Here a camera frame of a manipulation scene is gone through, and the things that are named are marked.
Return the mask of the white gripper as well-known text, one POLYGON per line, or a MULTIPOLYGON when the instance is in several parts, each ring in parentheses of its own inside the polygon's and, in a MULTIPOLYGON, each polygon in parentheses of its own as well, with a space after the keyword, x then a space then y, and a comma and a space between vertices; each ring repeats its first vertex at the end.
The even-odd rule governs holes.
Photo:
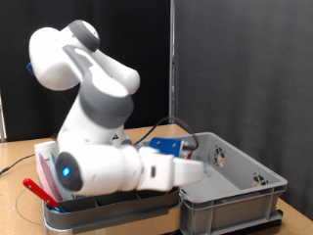
POLYGON ((180 187, 202 181, 204 164, 200 161, 175 158, 173 160, 173 186, 180 187))

